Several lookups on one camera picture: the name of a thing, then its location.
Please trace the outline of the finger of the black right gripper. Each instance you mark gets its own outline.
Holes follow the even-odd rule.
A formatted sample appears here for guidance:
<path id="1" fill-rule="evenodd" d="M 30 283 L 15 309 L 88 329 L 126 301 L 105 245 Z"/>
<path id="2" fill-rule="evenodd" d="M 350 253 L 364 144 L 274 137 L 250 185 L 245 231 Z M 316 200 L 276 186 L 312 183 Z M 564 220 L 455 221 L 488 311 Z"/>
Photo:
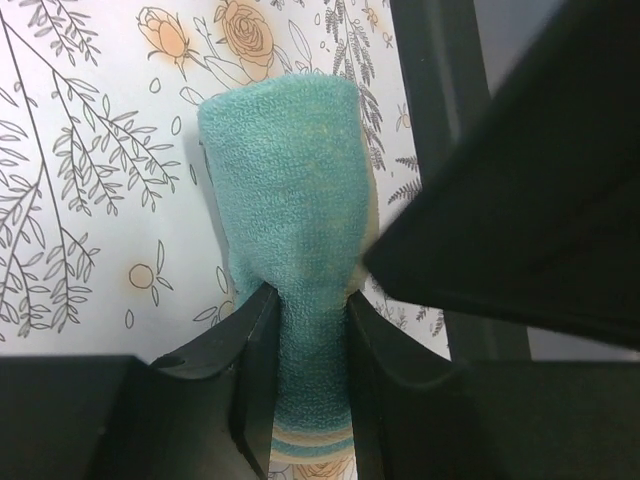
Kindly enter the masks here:
<path id="1" fill-rule="evenodd" d="M 392 297 L 639 345 L 639 5 L 566 1 L 364 258 Z"/>

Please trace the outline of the green yellow cloth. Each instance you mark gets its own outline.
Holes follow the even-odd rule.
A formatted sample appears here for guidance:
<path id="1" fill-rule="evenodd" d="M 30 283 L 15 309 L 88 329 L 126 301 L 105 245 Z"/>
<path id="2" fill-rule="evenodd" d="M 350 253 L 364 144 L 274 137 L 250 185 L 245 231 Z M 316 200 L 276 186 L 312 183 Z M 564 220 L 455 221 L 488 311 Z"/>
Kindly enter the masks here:
<path id="1" fill-rule="evenodd" d="M 263 284 L 281 302 L 273 458 L 349 455 L 346 305 L 379 228 L 358 88 L 284 75 L 203 101 L 197 120 L 235 302 Z"/>

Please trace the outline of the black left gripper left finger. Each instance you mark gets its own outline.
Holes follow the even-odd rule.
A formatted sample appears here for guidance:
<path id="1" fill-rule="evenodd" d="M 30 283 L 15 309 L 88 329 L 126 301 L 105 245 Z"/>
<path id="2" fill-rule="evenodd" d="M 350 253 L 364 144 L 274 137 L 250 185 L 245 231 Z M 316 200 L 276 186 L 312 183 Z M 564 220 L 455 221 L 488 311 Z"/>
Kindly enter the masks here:
<path id="1" fill-rule="evenodd" d="M 264 479 L 280 302 L 236 312 L 152 363 L 133 356 L 1 361 L 5 479 Z"/>

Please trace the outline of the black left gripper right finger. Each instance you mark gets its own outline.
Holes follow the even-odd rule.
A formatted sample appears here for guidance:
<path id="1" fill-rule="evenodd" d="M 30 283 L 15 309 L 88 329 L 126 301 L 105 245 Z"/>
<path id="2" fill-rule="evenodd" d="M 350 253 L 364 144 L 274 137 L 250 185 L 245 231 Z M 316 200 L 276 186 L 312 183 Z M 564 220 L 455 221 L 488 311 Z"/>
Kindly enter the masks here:
<path id="1" fill-rule="evenodd" d="M 450 362 L 347 304 L 362 479 L 635 479 L 635 362 Z"/>

